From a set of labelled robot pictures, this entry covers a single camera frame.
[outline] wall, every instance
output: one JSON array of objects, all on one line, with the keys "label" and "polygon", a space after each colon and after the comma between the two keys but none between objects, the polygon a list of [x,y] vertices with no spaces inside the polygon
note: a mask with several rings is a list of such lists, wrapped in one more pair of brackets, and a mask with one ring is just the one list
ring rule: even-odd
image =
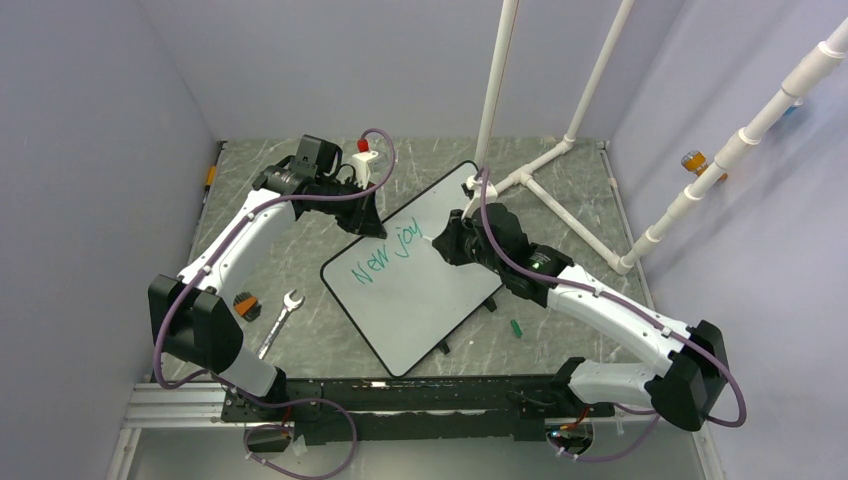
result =
[{"label": "wall", "polygon": [[[714,154],[846,16],[835,0],[687,3],[612,140],[634,233],[692,180],[680,157]],[[848,476],[846,158],[843,64],[644,259],[660,310],[724,331],[750,410],[712,428],[730,479]]]},{"label": "wall", "polygon": [[0,6],[0,465],[102,478],[215,143],[133,1]]},{"label": "wall", "polygon": [[[474,136],[501,2],[141,0],[218,138]],[[568,128],[618,0],[524,0],[495,135]],[[581,135],[608,139],[683,0],[637,2]]]}]

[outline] black border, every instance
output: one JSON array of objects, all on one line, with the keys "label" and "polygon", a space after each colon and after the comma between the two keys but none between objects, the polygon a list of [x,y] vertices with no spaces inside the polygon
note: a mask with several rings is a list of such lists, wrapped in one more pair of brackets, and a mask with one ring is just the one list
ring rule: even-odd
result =
[{"label": "black border", "polygon": [[[387,221],[387,220],[391,219],[392,217],[394,217],[395,215],[397,215],[398,213],[400,213],[400,211],[401,211],[401,210],[403,210],[404,208],[406,208],[406,207],[407,207],[407,205],[409,205],[410,203],[412,203],[412,202],[414,202],[415,200],[417,200],[417,199],[418,199],[418,197],[420,197],[420,196],[424,195],[425,193],[429,192],[429,191],[430,191],[430,190],[431,190],[431,189],[432,189],[432,188],[433,188],[436,184],[440,183],[442,180],[444,180],[444,179],[446,179],[447,177],[449,177],[449,176],[450,176],[453,172],[455,172],[455,171],[459,170],[459,169],[460,169],[463,165],[465,165],[465,164],[470,164],[470,165],[472,165],[472,166],[474,167],[474,170],[477,170],[477,165],[476,165],[474,162],[472,162],[471,160],[466,160],[466,161],[464,161],[464,162],[462,162],[462,163],[457,164],[457,166],[453,167],[453,168],[452,168],[451,170],[449,170],[447,173],[445,173],[444,175],[442,175],[441,177],[439,177],[439,178],[438,178],[435,182],[431,183],[429,187],[427,187],[426,189],[424,189],[423,191],[421,191],[421,193],[419,193],[418,195],[416,195],[416,196],[412,197],[411,199],[409,199],[409,201],[407,201],[406,203],[404,203],[403,205],[401,205],[400,207],[398,207],[398,208],[397,208],[397,210],[395,210],[394,212],[390,213],[390,214],[389,214],[389,216],[387,216],[385,219],[383,219],[383,222],[385,222],[385,221]],[[435,349],[437,346],[436,346],[436,345],[433,345],[433,348],[432,348],[432,349],[430,349],[430,350],[428,350],[428,351],[427,351],[427,353],[425,353],[423,357],[419,358],[417,362],[413,363],[413,364],[412,364],[412,366],[411,366],[411,367],[409,367],[409,369],[408,369],[407,371],[403,372],[403,373],[402,373],[402,374],[400,374],[400,375],[395,375],[395,374],[393,374],[391,371],[389,371],[389,367],[387,367],[387,366],[386,366],[386,362],[384,362],[384,361],[383,361],[383,359],[380,357],[380,354],[379,354],[379,353],[377,353],[377,350],[376,350],[376,349],[374,349],[374,346],[372,346],[372,345],[371,345],[371,342],[369,342],[369,341],[368,341],[368,337],[366,337],[366,336],[365,336],[365,334],[364,334],[364,333],[362,333],[362,330],[360,330],[360,329],[359,329],[359,325],[357,325],[357,324],[356,324],[356,320],[354,320],[354,319],[353,319],[353,317],[350,315],[350,313],[349,313],[349,312],[347,311],[347,309],[345,308],[344,304],[341,302],[341,300],[339,300],[339,297],[337,297],[337,296],[336,296],[336,292],[334,292],[334,291],[333,291],[333,289],[332,289],[332,288],[330,288],[330,285],[328,285],[328,284],[327,284],[327,280],[325,280],[325,279],[324,279],[324,268],[327,266],[327,264],[329,264],[330,262],[332,262],[333,260],[335,260],[336,258],[338,258],[341,254],[343,254],[344,252],[346,252],[348,249],[350,249],[351,247],[353,247],[354,245],[356,245],[357,243],[359,243],[360,241],[362,241],[362,238],[363,238],[363,237],[359,237],[359,238],[357,238],[356,240],[354,240],[353,242],[351,242],[351,243],[350,243],[350,245],[348,245],[348,246],[344,247],[343,249],[339,250],[339,252],[338,252],[338,253],[336,253],[335,255],[333,255],[332,257],[330,257],[330,259],[329,259],[329,260],[327,260],[326,262],[324,262],[324,264],[323,264],[323,265],[321,265],[321,270],[320,270],[320,272],[319,272],[319,276],[321,277],[321,282],[324,284],[324,286],[325,286],[325,287],[327,287],[327,290],[330,292],[330,295],[332,295],[332,296],[333,296],[333,298],[336,300],[336,303],[338,303],[338,304],[339,304],[339,306],[342,308],[342,311],[344,311],[344,312],[345,312],[345,315],[347,315],[347,318],[350,320],[350,323],[352,323],[352,324],[353,324],[353,327],[354,327],[354,328],[356,328],[356,331],[357,331],[357,332],[359,332],[359,335],[362,337],[362,339],[363,339],[363,340],[365,340],[365,343],[367,343],[367,344],[368,344],[368,348],[370,348],[370,349],[371,349],[371,351],[372,351],[372,352],[374,352],[374,356],[376,356],[376,357],[377,357],[377,360],[379,360],[379,361],[380,361],[380,365],[382,365],[382,366],[383,366],[383,368],[386,370],[386,373],[388,373],[388,374],[389,374],[389,377],[391,377],[391,378],[403,378],[404,376],[406,376],[406,374],[408,374],[410,371],[412,371],[412,369],[413,369],[413,368],[417,367],[417,366],[418,366],[418,364],[419,364],[419,363],[421,363],[421,361],[422,361],[422,360],[424,360],[424,358],[425,358],[425,357],[426,357],[426,356],[427,356],[430,352],[432,352],[432,351],[433,351],[433,349]],[[498,290],[499,290],[502,286],[503,286],[503,284],[499,285],[497,288],[495,288],[494,290],[492,290],[492,293],[490,293],[490,294],[489,294],[486,298],[489,298],[489,297],[491,297],[492,295],[494,295],[494,294],[495,294],[495,292],[497,292],[497,291],[498,291]],[[456,331],[456,329],[457,329],[457,328],[459,328],[459,326],[460,326],[460,325],[462,325],[463,323],[465,323],[465,321],[466,321],[466,320],[468,320],[468,317],[470,317],[470,316],[471,316],[474,312],[476,312],[476,311],[477,311],[477,308],[475,308],[474,310],[471,310],[471,313],[469,313],[469,314],[468,314],[465,318],[463,318],[462,320],[460,320],[460,321],[459,321],[459,323],[457,323],[457,324],[456,324],[456,326],[455,326],[455,327],[454,327],[454,328],[453,328],[450,332],[448,332],[448,333],[447,333],[447,335],[445,335],[445,336],[444,336],[444,338],[447,338],[447,337],[451,336],[451,334],[453,334],[453,332],[454,332],[454,331]]]}]

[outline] gray table surface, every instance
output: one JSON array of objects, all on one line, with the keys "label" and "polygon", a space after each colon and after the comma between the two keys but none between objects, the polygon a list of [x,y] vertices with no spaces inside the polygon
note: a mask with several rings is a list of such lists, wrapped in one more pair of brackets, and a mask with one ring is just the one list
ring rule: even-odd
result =
[{"label": "gray table surface", "polygon": [[[355,139],[330,140],[345,152],[356,151]],[[224,145],[198,227],[194,256],[200,255],[236,214],[262,169],[293,154],[298,141],[238,140]],[[488,155],[493,181],[553,148],[556,141],[552,137],[493,138]],[[395,139],[398,164],[378,194],[381,216],[399,208],[456,164],[473,158],[475,143],[471,138]],[[376,145],[382,148],[380,141]],[[541,168],[534,178],[614,252],[627,251],[623,223],[596,141],[578,140],[570,152]],[[499,200],[518,216],[531,241],[558,248],[607,285],[645,303],[635,269],[626,276],[613,272],[524,187],[506,190]],[[305,304],[289,318],[265,359],[283,368],[289,377],[388,376],[319,276],[321,265],[354,239],[337,228],[333,218],[306,213],[273,244],[245,282],[242,290],[250,291],[262,303],[260,318],[242,324],[245,343],[252,349],[270,329],[285,292],[297,288],[306,296]],[[573,356],[599,362],[636,361],[630,352],[567,315],[514,297],[505,289],[494,299],[497,311],[478,310],[448,337],[450,354],[431,352],[408,376],[554,373]],[[513,334],[511,319],[518,320],[522,338]],[[174,358],[165,362],[169,378],[182,377],[195,368]]]}]

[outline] green object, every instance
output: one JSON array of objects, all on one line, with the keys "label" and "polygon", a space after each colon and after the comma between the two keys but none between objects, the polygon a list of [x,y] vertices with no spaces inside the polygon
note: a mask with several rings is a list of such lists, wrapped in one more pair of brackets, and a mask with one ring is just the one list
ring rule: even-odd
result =
[{"label": "green object", "polygon": [[518,321],[513,319],[513,320],[510,320],[509,324],[512,325],[512,331],[513,331],[513,333],[515,333],[515,337],[521,338],[521,335],[522,335],[521,327],[518,326]]}]

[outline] robotic arm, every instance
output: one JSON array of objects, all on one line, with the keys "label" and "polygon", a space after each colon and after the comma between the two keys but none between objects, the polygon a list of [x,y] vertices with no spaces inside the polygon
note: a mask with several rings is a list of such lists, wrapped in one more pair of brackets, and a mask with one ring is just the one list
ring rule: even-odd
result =
[{"label": "robotic arm", "polygon": [[[508,258],[522,270],[560,281],[546,282],[518,271],[497,254],[489,241],[482,209],[475,210],[481,203],[479,197],[476,200],[471,209],[452,211],[447,227],[433,240],[433,247],[446,262],[455,266],[483,265],[498,274],[513,294],[586,322],[643,362],[600,364],[570,358],[555,375],[553,387],[578,408],[600,402],[652,407],[682,429],[699,430],[727,380],[713,364],[678,338],[694,342],[727,365],[718,328],[706,321],[693,328],[633,304],[567,255],[529,242],[514,214],[503,204],[490,204],[489,226]],[[578,285],[591,288],[577,288]],[[661,328],[647,323],[646,315]]]},{"label": "robotic arm", "polygon": [[[244,346],[233,300],[260,257],[304,212],[333,215],[348,233],[386,238],[375,193],[343,200],[363,193],[371,167],[385,159],[362,142],[360,152],[342,163],[338,145],[303,136],[295,155],[268,166],[256,178],[239,213],[205,252],[176,278],[159,275],[151,283],[154,339],[166,318],[169,322],[161,342],[164,352],[199,365],[266,403],[288,400],[285,373]],[[338,178],[343,165],[353,169],[345,181]],[[281,201],[291,195],[297,200]],[[192,285],[188,279],[198,272],[205,275]]]}]

